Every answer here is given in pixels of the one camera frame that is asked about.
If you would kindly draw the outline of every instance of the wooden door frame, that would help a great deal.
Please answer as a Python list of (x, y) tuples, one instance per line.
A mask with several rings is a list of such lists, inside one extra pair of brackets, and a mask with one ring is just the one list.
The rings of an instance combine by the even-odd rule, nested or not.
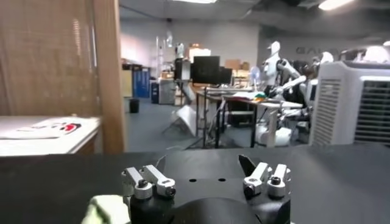
[(103, 152), (123, 153), (126, 148), (121, 91), (120, 26), (118, 0), (92, 0), (97, 74), (102, 108)]

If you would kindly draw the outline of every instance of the screw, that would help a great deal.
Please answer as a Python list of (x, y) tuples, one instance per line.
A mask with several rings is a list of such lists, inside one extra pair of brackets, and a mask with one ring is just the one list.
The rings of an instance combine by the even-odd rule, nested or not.
[(255, 195), (255, 189), (253, 186), (246, 186), (244, 188), (244, 195), (247, 198), (252, 198)]
[(176, 189), (174, 189), (173, 187), (167, 187), (166, 190), (165, 190), (165, 195), (168, 196), (168, 197), (173, 197), (175, 196), (176, 194)]
[(271, 184), (273, 185), (279, 185), (280, 184), (281, 179), (279, 177), (271, 177)]
[(139, 188), (144, 188), (144, 187), (146, 187), (146, 185), (147, 185), (147, 181), (146, 180), (144, 180), (144, 179), (139, 180), (139, 182), (138, 182), (138, 187)]

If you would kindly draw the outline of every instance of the ceiling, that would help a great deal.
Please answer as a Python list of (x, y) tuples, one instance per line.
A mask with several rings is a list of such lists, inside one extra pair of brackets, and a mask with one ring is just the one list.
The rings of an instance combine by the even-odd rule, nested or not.
[(169, 0), (120, 0), (121, 19), (245, 21), (274, 32), (389, 38), (390, 1), (356, 0), (334, 11), (321, 11), (323, 0), (302, 0), (292, 7), (283, 0), (218, 0), (193, 4)]

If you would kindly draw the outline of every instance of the black table surface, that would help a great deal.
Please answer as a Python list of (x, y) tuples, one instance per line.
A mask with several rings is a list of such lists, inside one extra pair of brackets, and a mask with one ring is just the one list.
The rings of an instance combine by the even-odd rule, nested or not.
[[(50, 155), (0, 159), (1, 223), (80, 223), (94, 195), (121, 194), (121, 171), (166, 153)], [(390, 150), (379, 145), (171, 152), (173, 178), (237, 178), (238, 155), (292, 175), (296, 224), (390, 223)]]

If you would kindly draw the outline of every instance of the ceiling light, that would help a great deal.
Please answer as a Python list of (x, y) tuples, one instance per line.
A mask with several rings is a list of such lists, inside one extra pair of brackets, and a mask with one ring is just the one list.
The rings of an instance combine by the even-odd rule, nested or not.
[(172, 1), (209, 4), (209, 3), (215, 3), (217, 0), (172, 0)]
[(319, 8), (322, 10), (333, 10), (353, 1), (354, 0), (326, 0), (319, 5)]

